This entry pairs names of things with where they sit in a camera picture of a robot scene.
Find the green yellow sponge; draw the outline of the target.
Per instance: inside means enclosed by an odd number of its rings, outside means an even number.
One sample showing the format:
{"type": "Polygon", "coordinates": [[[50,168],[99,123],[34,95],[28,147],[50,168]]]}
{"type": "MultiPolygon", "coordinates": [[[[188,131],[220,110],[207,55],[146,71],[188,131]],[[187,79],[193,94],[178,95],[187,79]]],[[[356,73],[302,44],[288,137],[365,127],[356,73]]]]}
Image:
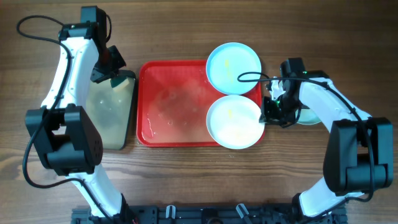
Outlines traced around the green yellow sponge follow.
{"type": "Polygon", "coordinates": [[[126,86],[128,86],[128,84],[130,84],[130,81],[128,77],[119,76],[111,79],[110,84],[114,91],[120,91],[126,86]]]}

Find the light blue plate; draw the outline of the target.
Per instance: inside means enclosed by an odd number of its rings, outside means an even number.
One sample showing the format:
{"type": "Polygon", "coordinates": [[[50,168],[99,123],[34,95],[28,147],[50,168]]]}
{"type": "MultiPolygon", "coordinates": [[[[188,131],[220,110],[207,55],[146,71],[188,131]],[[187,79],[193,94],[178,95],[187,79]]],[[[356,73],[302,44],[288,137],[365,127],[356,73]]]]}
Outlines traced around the light blue plate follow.
{"type": "Polygon", "coordinates": [[[295,115],[297,116],[299,114],[298,117],[298,124],[302,124],[302,125],[314,125],[314,124],[318,124],[321,122],[320,118],[315,114],[315,112],[313,110],[311,110],[309,107],[307,107],[306,105],[303,105],[301,107],[301,110],[299,112],[299,110],[297,110],[295,112],[295,115]]]}
{"type": "Polygon", "coordinates": [[[256,86],[262,72],[259,57],[252,48],[238,42],[218,46],[206,61],[211,85],[225,95],[242,95],[256,86]]]}

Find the white plate bottom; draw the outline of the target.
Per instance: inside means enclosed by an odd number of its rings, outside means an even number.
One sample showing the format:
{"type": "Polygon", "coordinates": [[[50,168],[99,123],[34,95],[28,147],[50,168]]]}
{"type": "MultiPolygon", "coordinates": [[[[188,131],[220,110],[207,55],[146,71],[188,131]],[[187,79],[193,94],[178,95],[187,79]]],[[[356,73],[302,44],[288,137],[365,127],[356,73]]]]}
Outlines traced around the white plate bottom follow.
{"type": "Polygon", "coordinates": [[[228,149],[245,149],[262,137],[265,124],[259,122],[260,107],[245,96],[227,95],[216,100],[206,115],[210,136],[228,149]]]}

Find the light blue plate top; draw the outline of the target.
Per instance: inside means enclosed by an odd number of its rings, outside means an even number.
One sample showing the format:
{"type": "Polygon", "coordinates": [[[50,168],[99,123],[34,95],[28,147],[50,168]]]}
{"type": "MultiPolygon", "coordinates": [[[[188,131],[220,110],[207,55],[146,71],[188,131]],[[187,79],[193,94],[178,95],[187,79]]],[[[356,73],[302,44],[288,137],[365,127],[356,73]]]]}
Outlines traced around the light blue plate top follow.
{"type": "Polygon", "coordinates": [[[225,95],[242,95],[256,86],[262,72],[259,57],[252,48],[238,42],[218,46],[206,61],[211,85],[225,95]]]}

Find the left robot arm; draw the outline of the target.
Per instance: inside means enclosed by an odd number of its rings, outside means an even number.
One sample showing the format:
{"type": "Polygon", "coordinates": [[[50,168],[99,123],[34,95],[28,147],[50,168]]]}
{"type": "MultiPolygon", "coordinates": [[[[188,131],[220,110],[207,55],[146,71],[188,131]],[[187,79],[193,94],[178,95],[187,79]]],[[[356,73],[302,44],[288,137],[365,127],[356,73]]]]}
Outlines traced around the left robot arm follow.
{"type": "Polygon", "coordinates": [[[86,112],[91,83],[109,81],[120,89],[137,81],[111,38],[111,19],[97,6],[84,6],[80,21],[62,24],[55,43],[60,60],[52,86],[40,108],[29,110],[25,126],[41,164],[73,183],[90,205],[93,223],[135,223],[136,215],[111,183],[101,160],[103,142],[86,112]]]}

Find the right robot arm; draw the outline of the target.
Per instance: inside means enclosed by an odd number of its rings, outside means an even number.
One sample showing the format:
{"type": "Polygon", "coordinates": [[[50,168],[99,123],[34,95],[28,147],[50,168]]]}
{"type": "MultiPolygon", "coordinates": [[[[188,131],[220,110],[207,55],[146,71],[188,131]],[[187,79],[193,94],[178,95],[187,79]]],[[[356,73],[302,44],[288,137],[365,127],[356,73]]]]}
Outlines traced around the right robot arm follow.
{"type": "Polygon", "coordinates": [[[368,202],[393,180],[393,127],[343,96],[322,70],[308,71],[301,58],[280,65],[280,77],[268,80],[259,122],[288,128],[304,107],[312,110],[330,133],[323,177],[292,202],[294,222],[319,220],[346,202],[368,202]]]}

